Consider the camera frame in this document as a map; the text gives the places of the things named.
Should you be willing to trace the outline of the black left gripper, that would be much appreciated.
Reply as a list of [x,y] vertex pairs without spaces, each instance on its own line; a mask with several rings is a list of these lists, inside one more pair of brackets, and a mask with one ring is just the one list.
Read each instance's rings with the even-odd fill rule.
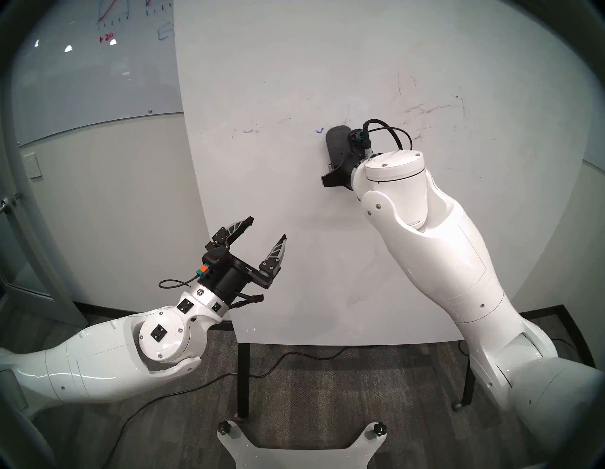
[[[231,245],[252,226],[253,216],[236,221],[228,227],[221,227],[212,236],[205,249],[210,251],[218,247],[230,248]],[[274,245],[258,269],[249,266],[233,255],[216,256],[211,260],[211,291],[218,296],[229,309],[243,307],[264,301],[264,295],[248,295],[242,291],[249,283],[268,289],[279,273],[285,255],[287,236],[285,234]]]

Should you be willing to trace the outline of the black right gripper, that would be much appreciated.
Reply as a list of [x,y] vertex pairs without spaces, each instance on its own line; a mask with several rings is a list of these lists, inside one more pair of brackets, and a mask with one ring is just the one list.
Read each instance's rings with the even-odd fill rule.
[[321,177],[322,185],[326,188],[343,187],[353,190],[353,176],[358,166],[365,161],[361,154],[337,154],[329,156],[329,172]]

